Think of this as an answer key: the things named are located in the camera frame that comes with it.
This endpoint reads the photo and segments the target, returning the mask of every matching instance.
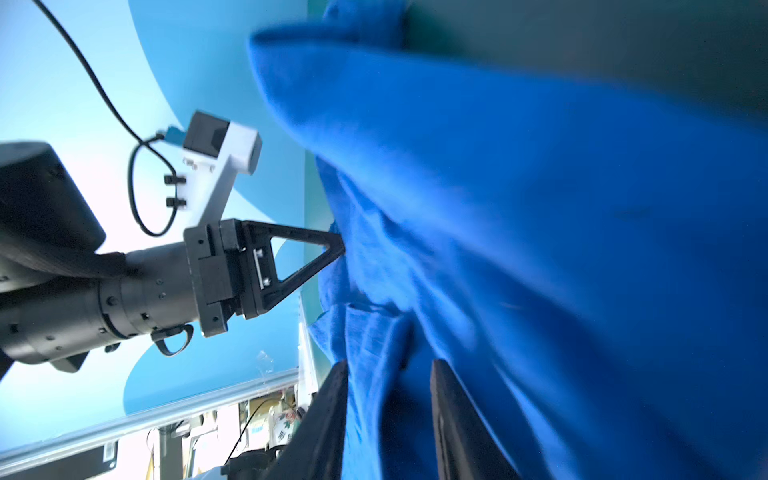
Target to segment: cloth fold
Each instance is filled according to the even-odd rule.
[[[432,358],[522,478],[758,476],[768,133],[409,55],[403,12],[342,0],[250,40],[346,244],[311,329],[349,361],[345,478],[436,478]]]

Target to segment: black cylindrical joint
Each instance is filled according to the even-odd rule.
[[[119,341],[101,315],[93,280],[60,277],[5,293],[0,303],[0,348],[19,362],[62,359]]]
[[[172,243],[126,256],[129,276],[102,280],[102,312],[124,337],[152,333],[197,319],[187,249]]]
[[[122,278],[59,277],[0,294],[0,349],[36,364],[197,320],[183,243],[131,252],[127,262]]]

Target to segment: blue towel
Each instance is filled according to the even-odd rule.
[[[446,359],[522,478],[757,478],[768,132],[657,94],[410,55],[398,2],[250,41],[347,254],[344,478],[436,478]]]

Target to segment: black plastic part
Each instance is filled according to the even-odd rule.
[[[8,373],[12,366],[13,359],[0,350],[0,380],[2,380],[5,374]]]
[[[85,452],[54,460],[50,463],[35,465],[28,470],[3,476],[3,480],[88,480],[111,472],[118,465],[120,442],[96,447]],[[110,449],[107,457],[104,453]]]
[[[248,268],[243,269],[243,276],[246,285],[251,286],[241,296],[243,315],[247,319],[269,312],[345,252],[344,242],[337,233],[252,221],[242,222],[242,228],[245,236],[245,258],[248,260]],[[326,250],[281,281],[277,276],[275,256],[272,252],[274,237],[314,243],[324,246]]]
[[[445,360],[432,364],[430,389],[440,480],[520,479]]]
[[[68,356],[65,359],[53,360],[51,361],[51,365],[60,372],[75,373],[83,366],[83,362],[87,356],[88,352],[78,353],[77,355]]]
[[[226,465],[222,465],[220,472],[227,476],[227,480],[261,480],[274,461],[275,451],[272,449],[265,452],[250,450],[230,458]]]
[[[42,142],[0,144],[0,224],[12,227],[9,233],[16,237],[86,253],[106,237],[56,153]],[[52,277],[11,255],[0,256],[0,293]]]
[[[176,198],[176,197],[165,197],[165,206],[166,207],[183,207],[187,204],[187,201],[183,198]]]
[[[263,480],[341,478],[348,378],[346,360],[333,366],[293,440]]]
[[[326,251],[279,280],[272,238],[323,245]],[[254,318],[269,312],[307,280],[344,254],[336,233],[272,223],[222,220],[184,231],[200,328],[208,337],[227,331],[235,313]]]
[[[196,111],[184,138],[184,148],[216,158],[229,127],[230,122],[226,120]]]
[[[184,185],[187,182],[187,178],[184,176],[164,175],[163,182],[166,185]]]
[[[165,344],[165,339],[174,335],[178,335],[179,333],[182,333],[182,332],[187,333],[187,341],[184,342],[184,344],[179,350],[176,350],[175,352],[171,352],[168,349],[168,346]],[[186,349],[189,346],[190,342],[192,341],[193,334],[194,334],[194,327],[192,327],[192,325],[182,325],[182,326],[174,327],[172,329],[155,332],[152,334],[151,338],[154,344],[157,346],[157,349],[160,350],[160,353],[162,353],[165,356],[176,356],[179,353],[182,353],[184,349]]]

